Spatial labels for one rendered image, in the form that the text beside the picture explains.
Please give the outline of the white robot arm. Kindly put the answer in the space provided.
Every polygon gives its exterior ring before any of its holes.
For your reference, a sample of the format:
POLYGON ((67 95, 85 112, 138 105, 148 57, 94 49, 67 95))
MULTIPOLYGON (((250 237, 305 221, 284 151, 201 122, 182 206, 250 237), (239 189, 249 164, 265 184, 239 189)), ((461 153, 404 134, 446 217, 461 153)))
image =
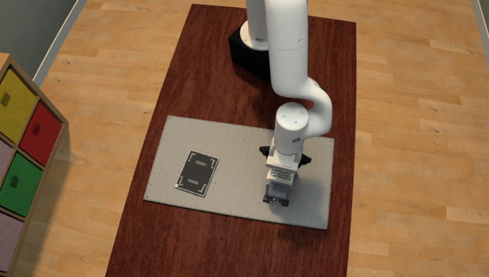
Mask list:
POLYGON ((279 107, 274 129, 273 157, 266 167, 296 174, 295 154, 306 139, 327 134, 332 103, 326 91, 307 77, 307 0, 246 0, 247 21, 240 37, 249 48, 268 51, 272 88, 280 96, 314 102, 306 110, 289 102, 279 107), (308 122, 308 123, 307 123, 308 122))

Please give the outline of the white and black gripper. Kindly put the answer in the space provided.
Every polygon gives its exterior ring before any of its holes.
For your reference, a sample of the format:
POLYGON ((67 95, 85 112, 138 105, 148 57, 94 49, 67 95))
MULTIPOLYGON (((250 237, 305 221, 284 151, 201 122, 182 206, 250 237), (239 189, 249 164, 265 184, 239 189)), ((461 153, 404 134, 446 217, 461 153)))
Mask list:
MULTIPOLYGON (((274 137, 273 137, 273 139, 274 139, 274 137)), ((264 146, 264 147, 259 148, 259 151, 264 156, 266 156, 266 159, 268 159, 268 156, 273 157, 273 155, 274 155, 276 148, 274 147, 273 139, 272 139, 270 146, 264 146)), ((294 162, 299 163, 298 169, 301 167, 301 165, 306 165, 307 163, 311 163, 311 158, 302 154, 302 152, 303 152, 303 143, 302 143, 301 147, 299 148, 298 152, 295 154, 295 158, 294 158, 294 162)))

